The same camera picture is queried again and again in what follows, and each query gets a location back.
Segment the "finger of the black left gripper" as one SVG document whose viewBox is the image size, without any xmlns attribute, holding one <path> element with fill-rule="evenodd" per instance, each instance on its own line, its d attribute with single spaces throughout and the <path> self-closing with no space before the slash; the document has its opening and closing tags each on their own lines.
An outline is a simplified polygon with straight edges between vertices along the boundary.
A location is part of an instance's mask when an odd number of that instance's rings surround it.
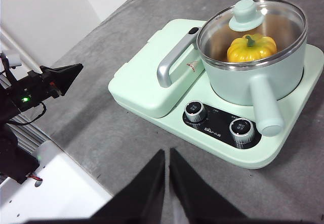
<svg viewBox="0 0 324 224">
<path fill-rule="evenodd" d="M 81 63 L 58 68 L 40 66 L 42 78 L 50 89 L 54 90 L 58 96 L 64 96 L 76 77 L 83 69 Z"/>
</svg>

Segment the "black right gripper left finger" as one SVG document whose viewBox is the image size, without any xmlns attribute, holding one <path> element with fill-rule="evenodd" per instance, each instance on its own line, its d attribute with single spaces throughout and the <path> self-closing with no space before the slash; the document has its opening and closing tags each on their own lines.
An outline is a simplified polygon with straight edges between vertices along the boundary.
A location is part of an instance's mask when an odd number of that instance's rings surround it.
<svg viewBox="0 0 324 224">
<path fill-rule="evenodd" d="M 94 223 L 161 223 L 165 152 L 158 150 L 134 179 L 91 216 Z"/>
</svg>

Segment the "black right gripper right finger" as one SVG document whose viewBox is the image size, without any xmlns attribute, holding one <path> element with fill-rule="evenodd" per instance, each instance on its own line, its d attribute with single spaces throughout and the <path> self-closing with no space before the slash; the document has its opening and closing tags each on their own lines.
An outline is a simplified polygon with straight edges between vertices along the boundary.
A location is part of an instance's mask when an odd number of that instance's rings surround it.
<svg viewBox="0 0 324 224">
<path fill-rule="evenodd" d="M 248 217 L 215 191 L 175 149 L 170 149 L 170 181 L 189 223 L 242 223 Z"/>
</svg>

